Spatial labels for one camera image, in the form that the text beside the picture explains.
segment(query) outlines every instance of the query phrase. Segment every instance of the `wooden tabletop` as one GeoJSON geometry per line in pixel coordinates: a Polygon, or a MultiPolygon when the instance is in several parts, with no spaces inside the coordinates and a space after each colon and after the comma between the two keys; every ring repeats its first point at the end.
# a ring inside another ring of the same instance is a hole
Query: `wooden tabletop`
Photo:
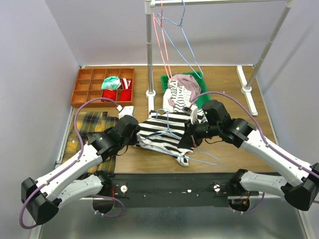
{"type": "MultiPolygon", "coordinates": [[[[136,77],[134,83],[134,107],[136,109],[135,117],[139,122],[143,122],[148,118],[148,100],[145,96],[148,88],[147,67],[135,66],[136,77]]],[[[252,67],[243,67],[246,78],[248,79],[252,73],[252,67]]],[[[173,66],[172,73],[183,73],[191,71],[188,67],[173,66]]],[[[208,91],[220,91],[234,97],[248,108],[245,96],[240,92],[240,81],[235,66],[203,66],[204,79],[208,91]]],[[[162,108],[163,89],[160,77],[165,75],[163,66],[154,66],[154,89],[156,91],[155,109],[162,108]]],[[[261,125],[266,137],[274,141],[274,135],[269,123],[266,109],[255,81],[252,85],[253,99],[258,111],[257,121],[261,125]]],[[[221,101],[232,118],[243,118],[251,122],[246,113],[234,102],[226,97],[219,95],[210,95],[211,99],[221,101]]],[[[115,108],[85,108],[83,111],[107,111],[108,116],[118,116],[115,108]]],[[[220,138],[214,138],[212,141],[219,141],[220,138]]],[[[239,168],[248,169],[255,172],[273,172],[274,169],[264,163],[258,157],[238,149],[231,144],[219,142],[215,144],[207,144],[203,142],[200,146],[203,152],[208,152],[217,156],[220,164],[213,166],[210,164],[200,163],[196,161],[189,162],[189,167],[183,167],[178,164],[175,159],[169,155],[149,151],[142,148],[130,146],[129,150],[120,157],[117,157],[115,172],[121,173],[173,173],[173,172],[236,172],[239,168]]],[[[215,162],[215,159],[200,154],[195,149],[194,154],[189,157],[215,162]]]]}

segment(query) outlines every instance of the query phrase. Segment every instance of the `plaid blanket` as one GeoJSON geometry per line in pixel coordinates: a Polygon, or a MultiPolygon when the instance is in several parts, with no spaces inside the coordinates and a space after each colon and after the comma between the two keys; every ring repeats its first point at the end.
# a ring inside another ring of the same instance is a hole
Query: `plaid blanket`
{"type": "MultiPolygon", "coordinates": [[[[101,132],[107,128],[115,126],[119,120],[117,117],[108,117],[107,112],[80,112],[77,118],[77,127],[83,142],[86,142],[96,132],[101,132]]],[[[66,162],[74,154],[81,149],[81,144],[76,135],[74,127],[71,128],[69,136],[67,138],[62,163],[66,162]]],[[[93,174],[95,171],[107,171],[110,176],[113,175],[115,169],[115,155],[109,157],[106,161],[100,163],[98,166],[94,166],[88,170],[89,174],[93,174]]]]}

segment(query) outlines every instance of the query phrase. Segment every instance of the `wooden organizer box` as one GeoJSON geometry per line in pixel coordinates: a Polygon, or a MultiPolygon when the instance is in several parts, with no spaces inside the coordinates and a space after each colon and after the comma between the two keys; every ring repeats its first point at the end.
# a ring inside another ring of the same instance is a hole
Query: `wooden organizer box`
{"type": "MultiPolygon", "coordinates": [[[[133,86],[135,79],[134,68],[97,68],[97,69],[80,69],[75,81],[75,86],[71,98],[71,106],[79,108],[85,102],[102,97],[103,90],[101,90],[102,83],[105,78],[110,76],[118,76],[131,80],[132,89],[130,101],[119,101],[120,94],[123,91],[123,87],[120,86],[116,90],[116,102],[122,106],[133,105],[133,86]]],[[[114,107],[112,102],[102,102],[101,100],[95,101],[87,105],[89,108],[97,107],[114,107]]]]}

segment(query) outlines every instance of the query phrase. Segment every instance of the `green plastic bin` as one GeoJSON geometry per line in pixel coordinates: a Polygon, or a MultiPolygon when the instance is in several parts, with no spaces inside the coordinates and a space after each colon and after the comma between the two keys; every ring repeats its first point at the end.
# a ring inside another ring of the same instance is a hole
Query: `green plastic bin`
{"type": "MultiPolygon", "coordinates": [[[[207,92],[207,87],[206,87],[206,85],[205,85],[205,81],[204,81],[204,78],[203,78],[202,73],[201,73],[200,71],[196,71],[196,73],[195,73],[195,72],[186,72],[186,73],[181,73],[181,74],[183,74],[183,75],[192,75],[192,76],[196,79],[196,81],[198,82],[198,84],[199,84],[199,86],[200,86],[200,88],[201,88],[200,93],[207,92]]],[[[161,85],[162,85],[163,90],[164,90],[164,93],[165,93],[165,91],[166,91],[166,89],[167,89],[168,76],[166,76],[166,75],[165,75],[165,76],[162,76],[162,77],[160,78],[160,81],[161,81],[161,85]]],[[[209,95],[204,95],[204,96],[199,97],[195,103],[196,103],[197,107],[198,107],[199,109],[201,109],[202,105],[203,105],[205,102],[207,102],[207,101],[210,101],[210,96],[209,96],[209,95]]]]}

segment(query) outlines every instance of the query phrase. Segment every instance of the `white wall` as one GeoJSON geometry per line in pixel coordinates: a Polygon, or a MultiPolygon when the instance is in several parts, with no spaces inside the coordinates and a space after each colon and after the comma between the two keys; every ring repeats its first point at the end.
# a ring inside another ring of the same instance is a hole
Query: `white wall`
{"type": "MultiPolygon", "coordinates": [[[[259,74],[259,84],[281,147],[319,162],[319,1],[298,0],[259,74]]],[[[319,205],[309,215],[319,237],[319,205]]]]}
{"type": "Polygon", "coordinates": [[[77,63],[44,1],[1,1],[0,22],[0,238],[22,239],[20,184],[53,168],[77,63]]]}
{"type": "MultiPolygon", "coordinates": [[[[80,65],[146,64],[144,0],[46,0],[80,65]]],[[[187,6],[184,30],[200,64],[257,62],[285,1],[187,6]]],[[[178,21],[181,6],[165,7],[178,21]]],[[[172,40],[191,60],[181,31],[168,23],[172,40]]],[[[153,34],[154,63],[162,63],[153,34]]],[[[171,64],[184,64],[169,48],[171,64]]]]}

